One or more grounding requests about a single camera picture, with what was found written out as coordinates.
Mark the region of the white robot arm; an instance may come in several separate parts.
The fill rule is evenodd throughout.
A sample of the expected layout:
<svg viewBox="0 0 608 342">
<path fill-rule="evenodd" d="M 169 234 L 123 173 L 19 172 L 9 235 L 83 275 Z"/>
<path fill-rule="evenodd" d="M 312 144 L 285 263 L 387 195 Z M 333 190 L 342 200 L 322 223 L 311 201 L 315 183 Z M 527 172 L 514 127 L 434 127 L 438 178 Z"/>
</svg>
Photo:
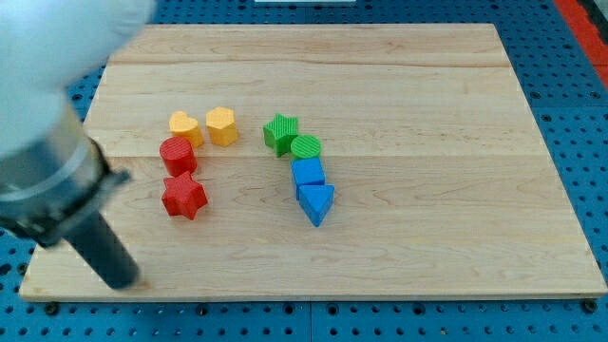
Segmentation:
<svg viewBox="0 0 608 342">
<path fill-rule="evenodd" d="M 141 1 L 1 4 L 1 224 L 57 243 L 112 177 L 67 87 L 99 67 L 153 16 Z"/>
</svg>

